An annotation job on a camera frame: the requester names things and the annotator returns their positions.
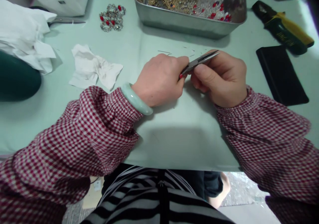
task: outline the black case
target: black case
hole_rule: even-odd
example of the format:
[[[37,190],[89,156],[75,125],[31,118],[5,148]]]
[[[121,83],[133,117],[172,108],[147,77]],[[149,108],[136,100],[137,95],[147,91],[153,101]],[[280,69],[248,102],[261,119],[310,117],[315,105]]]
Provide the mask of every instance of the black case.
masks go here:
[[[274,100],[285,106],[309,102],[284,46],[262,47],[256,54]]]

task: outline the red checkered sleeve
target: red checkered sleeve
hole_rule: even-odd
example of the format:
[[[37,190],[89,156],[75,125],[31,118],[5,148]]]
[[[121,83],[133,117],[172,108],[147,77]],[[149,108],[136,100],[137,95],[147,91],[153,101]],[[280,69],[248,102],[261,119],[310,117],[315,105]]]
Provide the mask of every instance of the red checkered sleeve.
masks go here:
[[[310,122],[250,87],[240,105],[217,109],[240,165],[270,193],[266,203],[280,222],[313,223],[318,218],[319,152],[304,138]]]
[[[0,164],[0,223],[60,223],[65,205],[88,192],[89,176],[109,174],[127,157],[141,117],[119,88],[110,95],[84,90],[54,125]]]

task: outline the white tissue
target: white tissue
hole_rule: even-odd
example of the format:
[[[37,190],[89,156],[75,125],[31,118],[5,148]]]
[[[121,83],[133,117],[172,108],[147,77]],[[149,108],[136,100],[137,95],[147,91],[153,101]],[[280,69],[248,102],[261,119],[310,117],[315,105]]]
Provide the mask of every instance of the white tissue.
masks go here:
[[[56,56],[42,40],[43,34],[50,32],[47,22],[55,17],[54,13],[0,0],[0,50],[20,58],[43,75],[50,73],[50,58]]]
[[[69,84],[78,88],[86,89],[96,85],[97,78],[111,90],[116,77],[121,72],[121,64],[112,64],[100,56],[94,55],[88,45],[75,45],[72,49],[75,61],[75,72]]]

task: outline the jade bangle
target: jade bangle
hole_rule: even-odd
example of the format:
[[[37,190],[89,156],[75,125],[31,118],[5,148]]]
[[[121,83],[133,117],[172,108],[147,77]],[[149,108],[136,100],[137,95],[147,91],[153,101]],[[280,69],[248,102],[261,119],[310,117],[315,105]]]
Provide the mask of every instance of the jade bangle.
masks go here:
[[[125,98],[133,105],[133,107],[144,115],[151,115],[153,109],[140,99],[140,97],[132,90],[131,83],[122,85],[121,90]]]

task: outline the wire cutter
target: wire cutter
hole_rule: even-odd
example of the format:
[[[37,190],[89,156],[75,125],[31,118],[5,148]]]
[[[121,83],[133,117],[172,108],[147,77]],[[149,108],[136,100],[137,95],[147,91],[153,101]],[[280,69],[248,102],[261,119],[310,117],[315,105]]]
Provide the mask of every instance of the wire cutter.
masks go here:
[[[198,57],[197,59],[195,59],[192,62],[188,63],[188,65],[182,70],[181,74],[179,75],[179,79],[178,80],[180,80],[183,77],[183,75],[185,75],[186,73],[192,71],[199,64],[203,64],[203,63],[211,60],[212,58],[214,58],[218,54],[220,54],[220,53],[216,53],[216,52],[218,52],[218,50],[210,52],[210,53],[207,53],[207,54],[204,54],[201,57]]]
[[[31,8],[31,9],[39,9],[39,10],[43,10],[43,11],[49,12],[49,10],[45,9],[44,7],[40,7],[40,6],[33,6],[33,7],[29,7],[29,8]],[[57,16],[52,22],[48,23],[48,26],[50,27],[54,23],[80,24],[80,23],[85,23],[85,21],[82,21],[82,20],[79,20],[79,19],[70,18],[70,17]]]

